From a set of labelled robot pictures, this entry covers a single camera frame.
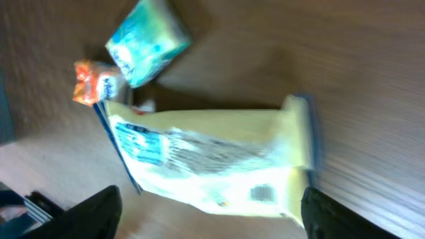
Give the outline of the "yellow snack bag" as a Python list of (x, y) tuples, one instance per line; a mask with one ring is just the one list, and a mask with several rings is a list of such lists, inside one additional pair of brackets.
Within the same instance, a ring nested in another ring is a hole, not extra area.
[(209, 214), (302, 222), (320, 157), (310, 97), (289, 95), (278, 110), (94, 110), (137, 191)]

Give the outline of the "small orange white packet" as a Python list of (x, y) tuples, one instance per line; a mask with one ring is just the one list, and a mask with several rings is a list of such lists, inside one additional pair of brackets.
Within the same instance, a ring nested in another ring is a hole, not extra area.
[(92, 60), (74, 63), (76, 85), (72, 99), (86, 106), (102, 100), (124, 101), (127, 81), (117, 66)]

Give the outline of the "green blue plastic packet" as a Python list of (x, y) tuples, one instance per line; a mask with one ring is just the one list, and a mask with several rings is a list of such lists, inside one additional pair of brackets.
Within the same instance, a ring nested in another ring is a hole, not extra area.
[(155, 78), (192, 43), (168, 1), (142, 0), (106, 43), (128, 84), (138, 88)]

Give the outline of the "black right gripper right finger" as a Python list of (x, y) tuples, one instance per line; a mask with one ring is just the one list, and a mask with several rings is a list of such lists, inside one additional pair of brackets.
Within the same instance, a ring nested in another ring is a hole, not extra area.
[(305, 189), (301, 215), (308, 239), (394, 239), (394, 234), (315, 187)]

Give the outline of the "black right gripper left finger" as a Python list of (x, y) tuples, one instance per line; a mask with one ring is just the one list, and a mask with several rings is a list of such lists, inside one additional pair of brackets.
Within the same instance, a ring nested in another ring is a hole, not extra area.
[(114, 239), (122, 215), (120, 190), (110, 185), (68, 210), (38, 191), (24, 197), (27, 212), (40, 226), (21, 238)]

